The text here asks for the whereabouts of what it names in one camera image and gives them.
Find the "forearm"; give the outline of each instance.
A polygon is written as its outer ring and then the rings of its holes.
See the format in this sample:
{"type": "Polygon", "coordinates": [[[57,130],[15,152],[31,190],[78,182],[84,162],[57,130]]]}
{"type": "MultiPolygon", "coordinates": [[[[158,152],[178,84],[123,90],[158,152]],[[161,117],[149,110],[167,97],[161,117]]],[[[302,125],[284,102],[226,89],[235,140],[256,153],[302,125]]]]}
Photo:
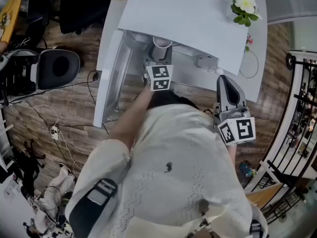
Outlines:
{"type": "Polygon", "coordinates": [[[124,112],[122,117],[112,127],[108,139],[120,140],[130,150],[152,95],[153,92],[151,92],[150,88],[148,86],[144,87],[132,106],[124,112]]]}
{"type": "Polygon", "coordinates": [[[230,155],[230,159],[232,160],[233,166],[236,166],[236,153],[237,153],[237,145],[227,146],[228,153],[230,155]]]}

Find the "power outlet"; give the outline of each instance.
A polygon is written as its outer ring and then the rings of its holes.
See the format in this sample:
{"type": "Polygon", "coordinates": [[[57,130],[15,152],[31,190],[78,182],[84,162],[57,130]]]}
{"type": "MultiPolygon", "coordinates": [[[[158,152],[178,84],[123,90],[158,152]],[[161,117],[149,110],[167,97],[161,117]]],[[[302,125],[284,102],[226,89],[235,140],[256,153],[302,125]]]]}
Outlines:
{"type": "Polygon", "coordinates": [[[56,125],[51,127],[51,135],[52,135],[52,139],[58,140],[59,136],[58,136],[58,128],[56,125]]]}

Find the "white shirt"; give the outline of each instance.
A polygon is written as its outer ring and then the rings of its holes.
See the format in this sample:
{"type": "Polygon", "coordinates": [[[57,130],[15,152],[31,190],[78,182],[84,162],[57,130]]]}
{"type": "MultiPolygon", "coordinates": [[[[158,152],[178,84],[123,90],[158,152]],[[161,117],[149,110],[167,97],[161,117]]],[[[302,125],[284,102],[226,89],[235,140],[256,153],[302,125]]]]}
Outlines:
{"type": "Polygon", "coordinates": [[[94,237],[124,237],[133,217],[182,226],[201,217],[198,203],[203,198],[225,209],[211,224],[216,233],[248,237],[251,205],[215,130],[208,115],[188,105],[148,111],[131,157],[118,140],[106,140],[91,153],[66,208],[67,218],[81,191],[105,178],[116,163],[130,161],[117,207],[108,221],[97,221],[94,237]]]}

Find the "black pants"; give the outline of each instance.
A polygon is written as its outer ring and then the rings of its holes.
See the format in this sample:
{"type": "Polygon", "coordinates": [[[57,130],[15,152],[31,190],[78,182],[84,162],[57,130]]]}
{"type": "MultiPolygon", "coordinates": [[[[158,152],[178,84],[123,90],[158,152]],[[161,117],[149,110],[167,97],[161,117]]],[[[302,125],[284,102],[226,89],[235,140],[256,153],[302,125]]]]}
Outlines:
{"type": "Polygon", "coordinates": [[[171,90],[156,91],[153,94],[147,109],[149,110],[170,104],[186,104],[199,110],[199,108],[190,100],[184,97],[179,97],[178,95],[174,94],[174,92],[171,90]]]}

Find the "wooden floor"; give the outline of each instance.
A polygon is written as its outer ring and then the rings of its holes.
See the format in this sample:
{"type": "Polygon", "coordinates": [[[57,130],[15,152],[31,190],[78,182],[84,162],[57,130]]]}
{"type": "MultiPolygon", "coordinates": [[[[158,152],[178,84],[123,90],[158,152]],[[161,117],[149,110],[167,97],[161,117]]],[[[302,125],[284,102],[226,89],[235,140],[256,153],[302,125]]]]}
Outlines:
{"type": "MultiPolygon", "coordinates": [[[[103,128],[91,126],[94,118],[94,102],[87,87],[88,73],[96,69],[98,50],[103,26],[94,24],[87,28],[81,35],[74,33],[63,35],[59,25],[51,22],[45,32],[44,39],[49,48],[53,46],[67,46],[81,51],[81,58],[84,60],[84,67],[80,70],[73,83],[80,85],[51,90],[43,95],[30,98],[28,101],[32,106],[46,104],[52,106],[58,113],[58,124],[77,127],[60,126],[65,140],[76,149],[89,154],[102,140],[106,139],[107,133],[103,128]]],[[[285,54],[289,49],[289,28],[287,25],[278,24],[268,27],[267,54],[261,90],[256,103],[248,102],[251,115],[256,119],[257,139],[256,143],[247,143],[238,146],[238,165],[243,160],[248,160],[256,167],[270,145],[275,131],[280,122],[289,85],[291,72],[285,66],[285,54]]],[[[99,82],[90,83],[93,96],[97,97],[99,82]]],[[[139,78],[127,76],[120,96],[119,108],[126,109],[142,89],[139,78]]],[[[216,105],[216,94],[214,91],[199,89],[180,84],[174,85],[175,93],[193,101],[201,109],[214,108],[216,105]]],[[[4,109],[7,124],[13,123],[14,128],[9,131],[10,138],[15,147],[24,150],[24,141],[35,140],[35,151],[37,154],[45,154],[45,168],[40,172],[35,187],[39,190],[49,183],[59,171],[58,163],[67,160],[69,166],[74,166],[78,175],[88,155],[77,152],[68,147],[76,162],[74,165],[65,143],[58,141],[61,149],[59,151],[44,121],[28,104],[12,105],[4,109]]],[[[55,112],[46,107],[37,107],[36,110],[51,125],[57,121],[55,112]]],[[[106,123],[110,129],[112,122],[106,123]]]]}

